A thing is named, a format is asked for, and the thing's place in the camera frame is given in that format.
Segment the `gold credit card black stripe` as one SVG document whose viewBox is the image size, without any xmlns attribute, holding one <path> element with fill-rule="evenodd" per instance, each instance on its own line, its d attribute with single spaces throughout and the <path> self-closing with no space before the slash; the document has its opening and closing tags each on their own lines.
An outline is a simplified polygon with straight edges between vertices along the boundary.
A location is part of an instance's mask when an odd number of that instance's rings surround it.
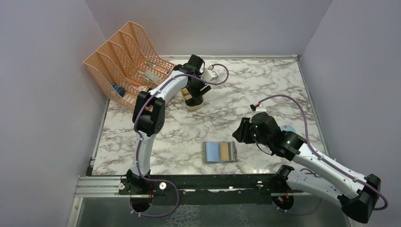
<svg viewBox="0 0 401 227">
<path fill-rule="evenodd" d="M 220 157 L 221 161 L 229 161 L 230 160 L 230 145 L 227 142 L 220 144 Z"/>
</svg>

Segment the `grey leather card holder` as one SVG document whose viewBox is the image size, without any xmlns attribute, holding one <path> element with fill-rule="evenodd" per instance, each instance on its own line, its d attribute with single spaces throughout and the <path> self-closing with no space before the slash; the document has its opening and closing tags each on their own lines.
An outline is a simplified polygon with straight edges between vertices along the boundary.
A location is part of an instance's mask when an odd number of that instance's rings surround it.
<svg viewBox="0 0 401 227">
<path fill-rule="evenodd" d="M 220 157 L 220 144 L 227 142 L 230 145 L 230 160 L 221 161 Z M 234 141 L 224 141 L 224 142 L 203 142 L 202 143 L 202 154 L 203 162 L 206 164 L 211 163 L 233 163 L 237 162 L 237 149 Z"/>
</svg>

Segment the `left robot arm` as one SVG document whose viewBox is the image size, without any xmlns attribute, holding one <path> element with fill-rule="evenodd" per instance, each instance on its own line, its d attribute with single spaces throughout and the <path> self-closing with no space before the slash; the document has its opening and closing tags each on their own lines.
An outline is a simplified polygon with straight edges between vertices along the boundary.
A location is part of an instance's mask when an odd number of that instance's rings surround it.
<svg viewBox="0 0 401 227">
<path fill-rule="evenodd" d="M 138 138 L 137 149 L 133 164 L 126 174 L 127 190 L 143 194 L 149 188 L 150 156 L 155 137 L 165 123 L 167 102 L 176 93 L 181 93 L 184 105 L 190 110 L 203 106 L 203 95 L 211 89 L 201 80 L 204 66 L 204 60 L 193 54 L 185 64 L 176 65 L 167 79 L 156 88 L 138 94 L 132 117 Z"/>
</svg>

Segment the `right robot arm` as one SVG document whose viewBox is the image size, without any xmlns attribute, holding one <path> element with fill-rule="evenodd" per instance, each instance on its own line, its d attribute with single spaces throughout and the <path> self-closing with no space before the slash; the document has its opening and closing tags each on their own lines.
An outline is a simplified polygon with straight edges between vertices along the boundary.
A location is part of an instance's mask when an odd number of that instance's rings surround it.
<svg viewBox="0 0 401 227">
<path fill-rule="evenodd" d="M 318 175 L 306 176 L 291 166 L 282 165 L 274 174 L 273 187 L 278 192 L 299 190 L 340 207 L 349 218 L 366 224 L 379 199 L 381 180 L 374 174 L 364 176 L 337 163 L 308 146 L 306 139 L 284 131 L 266 112 L 242 118 L 232 136 L 240 143 L 267 146 L 273 155 L 304 166 Z"/>
</svg>

